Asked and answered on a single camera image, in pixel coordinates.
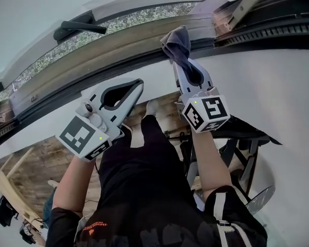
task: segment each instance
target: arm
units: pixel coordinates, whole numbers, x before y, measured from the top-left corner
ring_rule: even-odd
[[[193,131],[192,138],[203,196],[206,200],[216,188],[232,186],[230,173],[217,151],[211,132],[196,134]]]
[[[84,162],[74,156],[58,185],[53,201],[56,207],[73,211],[82,217],[82,210],[95,161]]]

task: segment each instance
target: black chair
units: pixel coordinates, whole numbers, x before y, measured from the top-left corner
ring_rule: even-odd
[[[22,239],[28,244],[36,244],[36,241],[34,240],[32,233],[29,231],[27,227],[22,226],[22,228],[20,229],[20,235],[22,236]]]
[[[3,227],[10,226],[11,219],[15,215],[18,215],[18,212],[11,206],[5,197],[2,197],[0,199],[0,224]]]

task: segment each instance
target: black t-shirt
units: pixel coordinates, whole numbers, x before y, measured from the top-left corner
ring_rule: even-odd
[[[224,233],[228,246],[245,246],[245,234],[252,246],[266,246],[264,228],[231,186],[211,193],[202,212],[185,177],[178,174],[157,173],[136,162],[120,167],[110,182],[97,211],[78,232],[80,218],[75,213],[61,208],[51,211],[47,247],[220,246],[218,223],[228,228]],[[224,195],[220,222],[213,213],[220,209],[218,193]]]

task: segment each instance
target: backpack strap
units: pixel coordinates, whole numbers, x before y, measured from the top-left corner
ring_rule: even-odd
[[[230,222],[223,220],[223,210],[226,202],[226,193],[216,193],[215,196],[216,198],[214,203],[213,216],[215,217],[217,222],[217,228],[220,235],[222,247],[228,247],[226,233],[234,232],[235,229],[239,232],[245,246],[252,247],[246,233],[240,226],[235,223],[230,224]]]

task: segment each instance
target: black window handle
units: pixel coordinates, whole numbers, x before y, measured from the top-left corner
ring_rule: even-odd
[[[106,27],[72,21],[63,21],[61,24],[61,28],[65,30],[90,31],[99,34],[105,34],[107,32]]]

